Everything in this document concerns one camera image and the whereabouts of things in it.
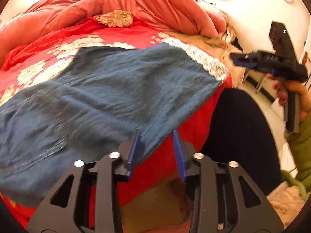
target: blue garment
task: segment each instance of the blue garment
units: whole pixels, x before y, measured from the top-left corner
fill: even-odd
[[[38,206],[74,161],[100,160],[136,129],[141,163],[220,84],[166,43],[82,48],[60,75],[0,107],[0,191]]]

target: metal bolt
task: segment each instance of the metal bolt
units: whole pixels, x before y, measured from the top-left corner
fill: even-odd
[[[75,167],[81,167],[84,166],[84,161],[83,160],[77,160],[73,164]]]
[[[121,156],[121,154],[119,152],[112,152],[109,154],[110,158],[118,158],[120,156]]]
[[[232,168],[237,168],[239,166],[239,164],[237,161],[230,161],[229,166]]]
[[[200,152],[196,152],[194,155],[193,155],[194,158],[196,159],[202,159],[204,158],[204,154],[203,153],[200,153]]]

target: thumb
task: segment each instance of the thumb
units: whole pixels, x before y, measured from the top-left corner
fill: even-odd
[[[285,87],[287,90],[299,93],[300,95],[304,95],[308,92],[307,89],[298,81],[287,81],[285,82]]]

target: black pants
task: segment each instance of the black pants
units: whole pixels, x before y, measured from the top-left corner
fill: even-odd
[[[265,195],[281,183],[269,125],[257,103],[242,90],[225,89],[221,94],[201,152],[217,162],[237,161]]]

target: white lace trim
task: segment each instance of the white lace trim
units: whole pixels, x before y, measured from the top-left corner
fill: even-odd
[[[192,60],[201,64],[203,68],[208,71],[210,75],[214,76],[217,81],[225,81],[228,77],[229,71],[224,64],[196,46],[185,44],[174,37],[165,38],[162,41],[170,46],[183,49]]]

